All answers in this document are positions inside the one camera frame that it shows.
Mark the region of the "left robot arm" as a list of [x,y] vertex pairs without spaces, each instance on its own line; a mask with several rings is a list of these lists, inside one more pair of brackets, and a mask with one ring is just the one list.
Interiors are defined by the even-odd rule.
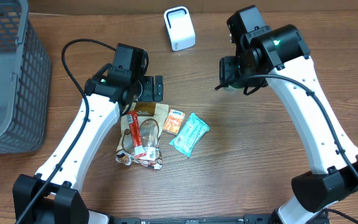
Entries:
[[148,53],[118,44],[113,61],[84,86],[79,111],[62,141],[35,175],[21,174],[12,193],[17,223],[114,223],[81,197],[88,169],[109,130],[136,101],[163,99],[163,78],[148,76]]

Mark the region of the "grey plastic mesh basket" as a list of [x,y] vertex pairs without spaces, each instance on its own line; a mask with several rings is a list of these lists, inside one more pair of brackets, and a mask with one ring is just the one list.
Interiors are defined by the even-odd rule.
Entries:
[[0,0],[0,154],[43,146],[51,72],[28,2]]

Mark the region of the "teal wet wipes pack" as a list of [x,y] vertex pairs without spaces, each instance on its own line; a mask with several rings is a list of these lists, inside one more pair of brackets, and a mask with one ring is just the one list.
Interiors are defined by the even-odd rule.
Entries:
[[192,113],[178,135],[169,142],[169,145],[173,146],[187,158],[190,158],[198,141],[209,130],[210,127],[195,113]]

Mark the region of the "green lid glass jar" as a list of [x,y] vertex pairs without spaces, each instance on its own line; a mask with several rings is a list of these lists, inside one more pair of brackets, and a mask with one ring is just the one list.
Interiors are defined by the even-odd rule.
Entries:
[[228,86],[224,87],[223,89],[226,93],[230,93],[230,94],[240,94],[244,91],[243,87],[232,86],[232,85],[228,85]]

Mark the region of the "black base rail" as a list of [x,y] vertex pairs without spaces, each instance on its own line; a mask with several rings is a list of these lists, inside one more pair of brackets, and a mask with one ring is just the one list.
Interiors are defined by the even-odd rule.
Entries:
[[118,218],[111,217],[113,224],[269,224],[281,223],[277,215],[252,214],[242,217],[204,217],[204,218]]

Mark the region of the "white barcode scanner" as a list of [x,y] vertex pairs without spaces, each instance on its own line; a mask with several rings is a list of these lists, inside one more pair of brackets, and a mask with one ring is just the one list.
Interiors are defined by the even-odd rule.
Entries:
[[185,6],[167,9],[163,15],[174,52],[193,47],[196,35],[189,10]]

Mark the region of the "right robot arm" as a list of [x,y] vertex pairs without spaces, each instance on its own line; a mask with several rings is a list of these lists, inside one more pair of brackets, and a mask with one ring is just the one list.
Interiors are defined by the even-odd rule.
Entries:
[[220,60],[219,87],[245,95],[270,87],[296,127],[309,171],[291,180],[293,197],[270,214],[246,215],[246,223],[328,223],[332,205],[358,191],[358,147],[334,114],[315,72],[310,50],[289,24],[268,26],[256,6],[228,20],[236,53]]

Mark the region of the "orange tissue packet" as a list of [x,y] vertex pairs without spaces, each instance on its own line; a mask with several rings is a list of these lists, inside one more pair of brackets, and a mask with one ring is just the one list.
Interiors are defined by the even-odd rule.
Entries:
[[184,112],[170,109],[168,116],[164,122],[163,130],[170,134],[177,135],[180,131],[184,119],[185,119]]

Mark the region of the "dried food snack bag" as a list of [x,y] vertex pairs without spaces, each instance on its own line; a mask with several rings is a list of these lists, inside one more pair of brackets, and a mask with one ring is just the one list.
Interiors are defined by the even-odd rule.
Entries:
[[[130,112],[137,113],[139,134],[132,137],[129,119],[121,118],[121,138],[116,149],[116,161],[127,166],[136,163],[154,170],[163,167],[159,139],[163,124],[168,116],[169,106],[161,103],[134,103]],[[143,154],[138,154],[133,140],[140,139]]]

